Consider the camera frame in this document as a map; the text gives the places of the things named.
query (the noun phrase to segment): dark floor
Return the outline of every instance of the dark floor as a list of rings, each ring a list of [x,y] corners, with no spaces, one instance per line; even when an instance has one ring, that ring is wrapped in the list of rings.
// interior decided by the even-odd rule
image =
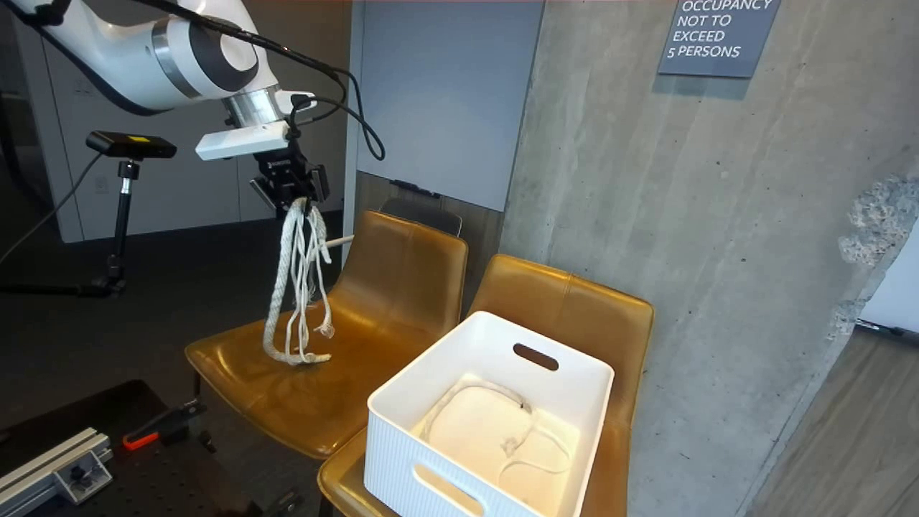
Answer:
[[[0,166],[0,255],[36,214]],[[276,222],[141,235],[128,239],[118,298],[0,293],[0,427],[127,380],[148,382],[167,405],[190,398],[183,344],[264,319],[276,239]],[[82,285],[102,272],[106,252],[109,243],[63,248],[46,226],[0,263],[0,285]],[[241,490],[270,505],[299,486],[309,497],[299,515],[312,515],[315,463],[259,436],[207,390],[204,401],[216,463]]]

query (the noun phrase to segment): wall sign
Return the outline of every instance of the wall sign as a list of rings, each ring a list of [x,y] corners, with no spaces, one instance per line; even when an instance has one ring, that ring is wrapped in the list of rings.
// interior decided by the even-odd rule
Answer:
[[[777,0],[678,0],[661,74],[751,78]]]

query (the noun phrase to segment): chair backrest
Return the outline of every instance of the chair backrest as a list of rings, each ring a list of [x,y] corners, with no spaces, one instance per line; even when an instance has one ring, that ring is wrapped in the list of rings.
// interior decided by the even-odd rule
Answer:
[[[487,311],[611,364],[585,515],[625,515],[631,417],[652,337],[652,304],[537,262],[493,255],[470,311]]]
[[[465,262],[465,242],[371,210],[355,226],[329,302],[431,344],[458,322]]]

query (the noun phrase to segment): white rope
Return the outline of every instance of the white rope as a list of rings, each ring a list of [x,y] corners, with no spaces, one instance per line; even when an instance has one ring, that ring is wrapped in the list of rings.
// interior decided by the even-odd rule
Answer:
[[[325,311],[315,331],[320,337],[336,332],[333,311],[328,304],[325,279],[320,279],[320,262],[329,263],[329,252],[325,243],[325,222],[320,222],[320,213],[315,210],[315,204],[309,210],[308,207],[309,207],[308,197],[296,197],[287,210],[287,219],[282,226],[276,288],[270,295],[264,337],[262,337],[264,352],[276,362],[283,362],[283,364],[315,364],[315,362],[329,360],[329,352],[308,352],[308,347],[309,347],[308,306],[309,306],[315,288],[319,288],[320,311]],[[279,325],[279,314],[283,304],[287,282],[292,285],[296,306],[287,319],[283,347],[279,349],[276,347],[276,325]]]

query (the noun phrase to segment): wooden chair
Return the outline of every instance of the wooden chair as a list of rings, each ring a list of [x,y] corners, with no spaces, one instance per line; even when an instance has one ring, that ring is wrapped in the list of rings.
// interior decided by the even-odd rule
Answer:
[[[453,235],[364,213],[329,289],[336,332],[309,337],[309,349],[329,362],[273,362],[262,349],[264,322],[193,342],[187,360],[262,433],[325,459],[364,424],[366,395],[458,322],[465,255]]]
[[[631,417],[652,337],[652,304],[557,268],[493,255],[470,311],[497,314],[615,368],[582,515],[622,517]],[[359,431],[342,443],[342,447],[320,463],[315,482],[329,505],[346,517],[389,517],[392,510],[364,489],[364,440],[366,433]]]

